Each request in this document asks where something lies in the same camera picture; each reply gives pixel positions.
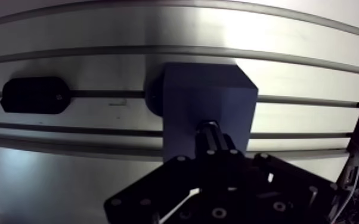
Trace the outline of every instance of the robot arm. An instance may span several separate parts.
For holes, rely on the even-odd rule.
[[[110,223],[331,223],[346,191],[268,154],[246,158],[215,122],[197,130],[195,159],[174,157],[104,203]]]

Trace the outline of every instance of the screw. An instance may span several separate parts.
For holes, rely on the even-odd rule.
[[[273,204],[273,208],[275,211],[284,212],[287,209],[287,206],[283,202],[277,201]]]
[[[121,204],[121,200],[120,199],[112,199],[112,201],[110,202],[112,204],[112,206],[119,206]]]
[[[150,199],[145,198],[145,199],[143,199],[142,201],[140,201],[140,204],[141,204],[142,206],[148,206],[148,205],[151,204],[151,201],[150,201]]]
[[[179,157],[177,157],[177,160],[178,160],[178,161],[180,161],[180,162],[185,161],[185,159],[186,159],[186,158],[185,158],[185,157],[183,157],[183,156],[179,156]]]
[[[215,208],[212,210],[212,216],[216,219],[223,219],[227,216],[227,211],[224,208]]]

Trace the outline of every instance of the gray cube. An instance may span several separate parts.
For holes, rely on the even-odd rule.
[[[163,158],[194,158],[196,127],[216,120],[238,150],[249,141],[258,88],[236,65],[168,63],[163,83]]]

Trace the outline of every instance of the bolt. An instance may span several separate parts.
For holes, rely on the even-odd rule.
[[[216,219],[223,219],[227,216],[227,211],[224,208],[215,208],[212,210],[212,216]]]
[[[151,201],[150,201],[150,199],[145,198],[145,199],[143,199],[142,201],[140,201],[140,204],[141,204],[142,206],[148,206],[148,205],[151,204]]]
[[[120,199],[112,199],[112,201],[110,202],[110,204],[112,204],[112,206],[119,206],[121,204],[121,200]]]
[[[275,211],[284,212],[287,209],[287,206],[284,204],[284,202],[277,201],[273,204],[273,208]]]
[[[185,158],[185,157],[183,157],[183,156],[179,156],[179,157],[177,157],[177,160],[178,160],[178,161],[180,161],[180,162],[185,161],[185,159],[186,159],[186,158]]]

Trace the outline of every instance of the gray block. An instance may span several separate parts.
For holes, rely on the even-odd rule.
[[[196,127],[216,120],[235,146],[250,136],[258,88],[235,65],[169,63],[163,83],[163,158],[194,158]]]

